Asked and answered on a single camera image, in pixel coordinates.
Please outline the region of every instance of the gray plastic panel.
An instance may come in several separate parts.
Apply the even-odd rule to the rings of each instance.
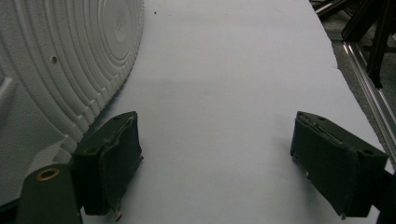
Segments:
[[[133,67],[143,12],[142,0],[0,2],[0,205],[34,169],[68,162]]]

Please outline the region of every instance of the brass ring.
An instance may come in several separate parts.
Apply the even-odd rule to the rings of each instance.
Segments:
[[[60,172],[58,168],[48,168],[38,173],[35,179],[38,181],[47,181],[57,176]]]

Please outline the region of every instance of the white table surface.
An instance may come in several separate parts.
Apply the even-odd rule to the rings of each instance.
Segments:
[[[119,223],[375,223],[375,208],[342,221],[291,161],[298,110],[381,148],[308,0],[146,0],[134,69],[98,118],[139,116]]]

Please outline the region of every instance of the white paper sheet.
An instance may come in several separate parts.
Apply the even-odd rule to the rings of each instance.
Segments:
[[[146,0],[145,20],[100,118],[139,116],[145,159],[120,223],[375,223],[375,208],[342,221],[290,158],[298,110],[381,147],[307,0]]]

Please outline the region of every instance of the gray carpet floor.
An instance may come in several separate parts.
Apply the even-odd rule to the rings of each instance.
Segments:
[[[383,148],[389,152],[389,148],[384,140],[384,137],[375,120],[373,111],[371,110],[367,99],[361,89],[358,79],[352,69],[352,65],[347,58],[344,50],[344,45],[341,40],[341,31],[349,21],[350,16],[344,10],[330,16],[328,19],[322,21],[325,31],[328,33],[329,38],[332,40],[332,48],[338,62],[338,68],[344,75],[346,83],[354,94],[356,100],[361,106],[361,110],[366,115],[368,121],[372,125],[379,142]],[[363,54],[368,59],[370,49],[373,45],[373,38],[375,34],[375,24],[370,28],[364,38],[359,42],[363,49]],[[396,114],[396,40],[389,36],[388,47],[384,56],[384,61],[381,67],[381,83],[383,84],[382,92],[384,93],[391,110]],[[396,167],[395,161],[392,161],[393,167]]]

